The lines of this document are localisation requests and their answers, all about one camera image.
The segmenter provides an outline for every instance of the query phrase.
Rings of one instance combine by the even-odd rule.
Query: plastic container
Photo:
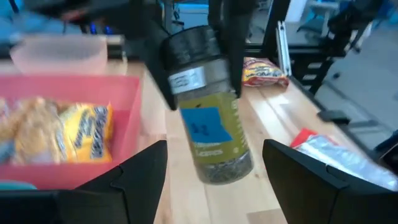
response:
[[[186,29],[166,39],[163,48],[200,180],[228,184],[247,176],[253,169],[251,154],[228,61],[213,29]]]
[[[43,96],[114,108],[113,161],[104,164],[0,166],[0,180],[30,183],[38,189],[74,189],[105,173],[136,152],[140,130],[141,90],[136,77],[19,76],[0,77],[0,96]]]
[[[11,50],[14,65],[24,74],[100,75],[106,70],[106,40],[92,35],[38,35]]]

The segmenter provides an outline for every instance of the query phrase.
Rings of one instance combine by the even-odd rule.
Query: wooden countertop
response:
[[[0,72],[18,71],[10,61],[3,61]],[[359,150],[334,124],[318,119],[319,109],[293,83],[287,89],[247,87],[239,100],[239,114],[254,170],[232,184],[205,185],[195,173],[180,112],[167,109],[144,66],[110,61],[107,73],[135,75],[142,80],[139,150],[167,140],[169,163],[156,224],[284,224],[261,157],[265,139],[289,145],[302,128],[309,128]]]

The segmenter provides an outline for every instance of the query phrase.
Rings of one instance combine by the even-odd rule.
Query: pink plastic bin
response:
[[[140,129],[141,90],[136,77],[31,76],[0,77],[0,96],[43,96],[114,108],[113,161],[104,164],[0,166],[0,180],[17,180],[38,189],[74,189],[136,153]]]

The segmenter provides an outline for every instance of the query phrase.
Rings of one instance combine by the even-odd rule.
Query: yellow snack package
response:
[[[65,110],[60,115],[63,130],[57,134],[65,161],[111,162],[112,117],[110,105],[77,104]]]

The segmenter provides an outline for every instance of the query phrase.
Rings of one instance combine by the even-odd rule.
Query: chip bag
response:
[[[243,85],[266,86],[278,83],[284,87],[289,84],[289,79],[276,65],[266,58],[244,58]]]
[[[112,115],[110,105],[41,97],[0,99],[1,161],[15,165],[110,162]]]
[[[63,130],[58,145],[67,162],[110,162],[109,141],[113,133],[113,109],[108,106],[77,104],[60,119]]]

